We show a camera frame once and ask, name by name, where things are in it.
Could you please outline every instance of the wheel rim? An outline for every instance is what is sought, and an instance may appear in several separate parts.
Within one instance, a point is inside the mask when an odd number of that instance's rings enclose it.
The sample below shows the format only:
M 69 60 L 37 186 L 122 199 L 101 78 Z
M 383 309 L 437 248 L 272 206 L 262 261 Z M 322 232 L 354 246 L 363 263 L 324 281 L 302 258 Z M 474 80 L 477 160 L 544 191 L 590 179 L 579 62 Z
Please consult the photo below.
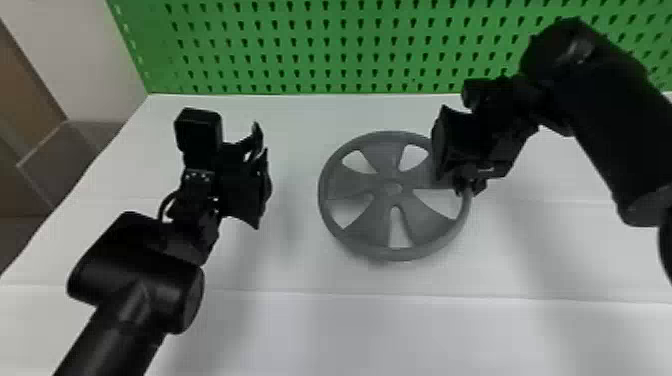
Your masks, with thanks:
M 399 164 L 406 146 L 414 145 L 428 152 L 417 166 L 401 171 Z M 430 157 L 431 142 L 409 132 L 369 133 L 341 146 L 327 161 L 318 185 L 320 214 L 329 231 L 355 254 L 373 260 L 409 261 L 425 257 L 443 248 L 464 226 L 471 206 L 471 191 L 461 194 L 458 215 L 450 218 L 438 213 L 422 200 L 414 189 L 452 189 L 445 182 L 435 182 Z M 359 151 L 376 170 L 375 174 L 355 171 L 343 163 L 352 152 Z M 390 189 L 399 186 L 399 190 Z M 352 223 L 341 227 L 329 208 L 332 200 L 346 200 L 371 194 L 373 200 Z M 398 208 L 410 247 L 390 247 L 391 210 Z

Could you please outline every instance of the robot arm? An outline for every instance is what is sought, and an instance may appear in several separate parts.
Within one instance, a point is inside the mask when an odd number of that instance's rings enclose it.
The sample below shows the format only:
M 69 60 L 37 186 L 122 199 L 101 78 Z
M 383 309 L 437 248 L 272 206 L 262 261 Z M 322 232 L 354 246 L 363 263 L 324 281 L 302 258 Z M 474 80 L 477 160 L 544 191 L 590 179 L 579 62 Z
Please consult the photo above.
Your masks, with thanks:
M 506 176 L 539 125 L 573 136 L 628 225 L 660 227 L 663 264 L 672 250 L 672 104 L 630 54 L 578 18 L 532 37 L 519 73 L 467 80 L 471 113 L 443 107 L 432 129 L 438 179 L 475 193 Z
M 224 143 L 219 114 L 186 108 L 175 133 L 185 169 L 158 219 L 121 214 L 70 275 L 70 297 L 96 311 L 56 376 L 144 375 L 166 334 L 184 332 L 196 317 L 201 266 L 221 220 L 259 227 L 271 195 L 259 126 L 238 143 Z

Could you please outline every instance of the white table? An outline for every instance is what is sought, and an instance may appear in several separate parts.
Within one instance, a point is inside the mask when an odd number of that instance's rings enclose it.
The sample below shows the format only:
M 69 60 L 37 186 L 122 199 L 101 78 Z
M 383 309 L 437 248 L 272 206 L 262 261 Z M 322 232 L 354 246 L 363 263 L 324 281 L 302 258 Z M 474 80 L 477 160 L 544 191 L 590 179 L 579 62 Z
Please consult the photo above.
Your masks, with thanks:
M 150 96 L 0 279 L 0 374 L 53 372 L 92 312 L 66 297 L 68 274 L 119 213 L 152 215 L 176 187 L 185 106 L 220 112 L 228 140 L 258 120 L 275 191 L 261 230 L 222 224 L 198 318 L 148 375 L 672 374 L 655 231 L 620 223 L 572 139 L 531 138 L 428 259 L 374 266 L 331 237 L 316 197 L 329 155 L 375 130 L 427 135 L 458 102 Z

